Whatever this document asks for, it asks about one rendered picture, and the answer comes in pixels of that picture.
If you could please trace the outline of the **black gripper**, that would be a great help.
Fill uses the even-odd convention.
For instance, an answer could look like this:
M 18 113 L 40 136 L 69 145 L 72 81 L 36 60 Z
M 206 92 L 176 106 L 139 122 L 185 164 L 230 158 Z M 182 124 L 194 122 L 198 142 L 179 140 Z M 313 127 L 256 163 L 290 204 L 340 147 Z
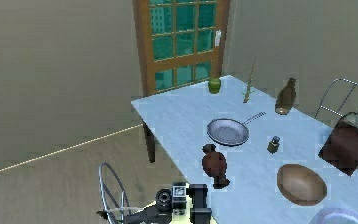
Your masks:
M 170 189 L 161 189 L 156 193 L 156 207 L 159 212 L 168 213 L 172 211 L 172 194 Z

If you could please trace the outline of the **dark brown vase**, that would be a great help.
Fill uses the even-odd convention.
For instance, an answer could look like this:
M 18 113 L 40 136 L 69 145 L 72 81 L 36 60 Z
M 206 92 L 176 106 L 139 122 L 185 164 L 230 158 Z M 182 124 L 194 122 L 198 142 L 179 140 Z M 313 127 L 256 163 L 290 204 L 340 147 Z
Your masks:
M 227 161 L 225 156 L 216 150 L 214 144 L 204 145 L 202 151 L 204 153 L 202 158 L 203 171 L 213 178 L 213 187 L 222 189 L 228 186 L 230 181 L 226 177 Z

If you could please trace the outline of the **grey frying pan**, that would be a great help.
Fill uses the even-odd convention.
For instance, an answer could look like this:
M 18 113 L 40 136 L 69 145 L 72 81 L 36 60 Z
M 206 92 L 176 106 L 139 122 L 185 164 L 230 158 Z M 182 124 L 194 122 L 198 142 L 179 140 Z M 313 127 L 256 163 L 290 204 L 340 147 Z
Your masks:
M 265 115 L 260 112 L 244 122 L 230 118 L 218 118 L 209 122 L 207 134 L 211 140 L 223 146 L 235 147 L 244 144 L 249 139 L 247 125 Z

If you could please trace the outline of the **pale blue table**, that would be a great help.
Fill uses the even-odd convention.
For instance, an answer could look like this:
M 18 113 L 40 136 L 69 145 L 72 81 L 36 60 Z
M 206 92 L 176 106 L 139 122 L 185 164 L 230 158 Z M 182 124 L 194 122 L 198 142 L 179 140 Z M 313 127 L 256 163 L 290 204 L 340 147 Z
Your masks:
M 320 159 L 318 153 L 329 136 L 329 126 L 292 110 L 275 112 L 273 97 L 254 90 L 243 103 L 245 84 L 232 76 L 221 79 L 218 94 L 205 82 L 133 101 L 142 120 L 178 169 L 191 183 L 211 185 L 203 171 L 202 148 L 210 143 L 207 125 L 213 119 L 249 123 L 249 139 L 238 147 L 219 146 L 227 160 L 229 185 L 210 189 L 208 204 L 218 224 L 309 224 L 322 208 L 350 208 L 358 212 L 358 170 L 347 176 Z M 280 138 L 276 153 L 267 150 L 274 136 Z M 284 164 L 300 164 L 318 173 L 328 194 L 315 206 L 297 206 L 277 187 L 277 172 Z

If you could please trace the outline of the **small olive shaker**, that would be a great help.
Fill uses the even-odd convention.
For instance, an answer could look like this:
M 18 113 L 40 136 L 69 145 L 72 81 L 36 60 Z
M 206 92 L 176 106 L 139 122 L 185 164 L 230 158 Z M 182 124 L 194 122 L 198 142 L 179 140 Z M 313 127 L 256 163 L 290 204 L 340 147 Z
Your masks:
M 272 140 L 269 142 L 267 150 L 270 153 L 276 153 L 280 146 L 280 138 L 278 136 L 274 136 Z

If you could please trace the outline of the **green round vase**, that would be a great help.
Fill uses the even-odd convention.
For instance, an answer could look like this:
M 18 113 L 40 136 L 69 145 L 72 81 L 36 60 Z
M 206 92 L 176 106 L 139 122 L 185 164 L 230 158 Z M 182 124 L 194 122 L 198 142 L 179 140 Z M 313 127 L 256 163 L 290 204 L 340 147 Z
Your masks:
M 219 78 L 210 78 L 208 82 L 208 90 L 211 94 L 218 94 L 221 88 L 221 80 Z

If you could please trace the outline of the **wooden bowl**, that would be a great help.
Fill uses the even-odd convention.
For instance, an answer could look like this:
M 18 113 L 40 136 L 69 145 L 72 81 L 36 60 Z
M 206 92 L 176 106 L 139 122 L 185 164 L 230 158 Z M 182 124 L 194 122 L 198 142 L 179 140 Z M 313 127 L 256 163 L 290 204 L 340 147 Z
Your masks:
M 279 168 L 277 187 L 287 200 L 299 206 L 314 206 L 327 196 L 327 185 L 320 175 L 299 164 Z

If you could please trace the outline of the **wooden glass pane door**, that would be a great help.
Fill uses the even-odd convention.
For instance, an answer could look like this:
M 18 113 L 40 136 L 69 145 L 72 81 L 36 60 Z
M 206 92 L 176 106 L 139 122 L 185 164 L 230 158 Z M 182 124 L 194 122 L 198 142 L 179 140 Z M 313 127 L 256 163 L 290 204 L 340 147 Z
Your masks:
M 143 94 L 222 76 L 231 0 L 133 0 Z M 215 31 L 221 30 L 219 47 Z

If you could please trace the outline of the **brown glass bottle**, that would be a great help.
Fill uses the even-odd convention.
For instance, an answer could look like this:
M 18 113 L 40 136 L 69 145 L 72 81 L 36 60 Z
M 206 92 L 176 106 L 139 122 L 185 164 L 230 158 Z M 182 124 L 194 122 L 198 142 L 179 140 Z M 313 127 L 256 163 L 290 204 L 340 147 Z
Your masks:
M 280 115 L 287 115 L 294 105 L 296 99 L 296 79 L 290 78 L 286 86 L 278 94 L 275 103 L 275 112 Z

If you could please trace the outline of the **white round dish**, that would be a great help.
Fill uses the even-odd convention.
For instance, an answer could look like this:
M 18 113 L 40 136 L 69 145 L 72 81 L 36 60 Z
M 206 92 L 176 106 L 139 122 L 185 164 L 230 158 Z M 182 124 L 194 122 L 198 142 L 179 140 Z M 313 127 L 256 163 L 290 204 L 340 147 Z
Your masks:
M 358 212 L 350 208 L 322 208 L 309 224 L 358 224 Z

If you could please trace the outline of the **dark brown box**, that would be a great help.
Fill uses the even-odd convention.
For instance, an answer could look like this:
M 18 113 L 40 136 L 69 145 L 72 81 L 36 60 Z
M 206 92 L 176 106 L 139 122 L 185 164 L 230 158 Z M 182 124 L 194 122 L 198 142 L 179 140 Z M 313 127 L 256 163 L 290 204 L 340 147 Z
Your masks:
M 338 120 L 318 156 L 348 176 L 358 169 L 358 113 Z

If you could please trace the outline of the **grey metal frame chair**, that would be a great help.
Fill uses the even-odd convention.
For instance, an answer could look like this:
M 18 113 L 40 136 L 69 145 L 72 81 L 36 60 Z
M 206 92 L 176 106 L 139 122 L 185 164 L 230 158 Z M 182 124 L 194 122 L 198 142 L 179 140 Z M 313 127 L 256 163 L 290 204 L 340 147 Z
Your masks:
M 328 100 L 332 98 L 335 93 L 336 87 L 344 87 L 345 92 L 339 95 L 339 98 L 335 100 L 337 106 L 332 106 Z M 345 106 L 348 104 L 350 98 L 354 92 L 358 89 L 358 82 L 346 79 L 346 78 L 336 78 L 334 79 L 324 91 L 322 98 L 318 104 L 318 108 L 314 114 L 314 118 L 317 119 L 322 111 L 328 112 L 332 115 L 342 117 L 345 112 Z

